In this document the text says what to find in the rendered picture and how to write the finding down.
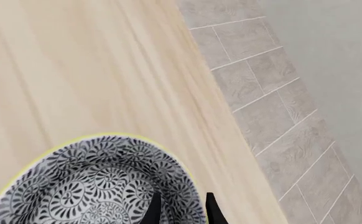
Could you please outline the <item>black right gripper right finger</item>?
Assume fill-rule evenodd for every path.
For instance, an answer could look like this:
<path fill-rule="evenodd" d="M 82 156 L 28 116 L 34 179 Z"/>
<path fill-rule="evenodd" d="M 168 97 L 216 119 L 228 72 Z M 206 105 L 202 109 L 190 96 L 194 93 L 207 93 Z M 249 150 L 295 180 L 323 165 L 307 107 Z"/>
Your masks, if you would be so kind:
<path fill-rule="evenodd" d="M 206 210 L 208 224 L 228 224 L 212 192 L 207 193 Z"/>

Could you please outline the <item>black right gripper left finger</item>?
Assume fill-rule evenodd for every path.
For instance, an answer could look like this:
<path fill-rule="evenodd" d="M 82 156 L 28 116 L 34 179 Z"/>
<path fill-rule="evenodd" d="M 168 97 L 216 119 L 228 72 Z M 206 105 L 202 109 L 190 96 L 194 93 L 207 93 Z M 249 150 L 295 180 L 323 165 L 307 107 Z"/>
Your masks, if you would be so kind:
<path fill-rule="evenodd" d="M 139 224 L 160 224 L 161 194 L 154 192 L 151 203 Z"/>

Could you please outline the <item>black white patterned bowl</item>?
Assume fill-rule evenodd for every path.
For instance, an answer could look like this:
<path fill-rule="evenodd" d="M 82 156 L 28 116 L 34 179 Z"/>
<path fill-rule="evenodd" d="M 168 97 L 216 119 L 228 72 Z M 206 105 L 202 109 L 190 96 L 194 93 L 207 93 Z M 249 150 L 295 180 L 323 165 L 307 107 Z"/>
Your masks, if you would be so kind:
<path fill-rule="evenodd" d="M 152 196 L 159 224 L 206 224 L 183 165 L 156 143 L 93 136 L 55 149 L 0 196 L 0 224 L 140 224 Z"/>

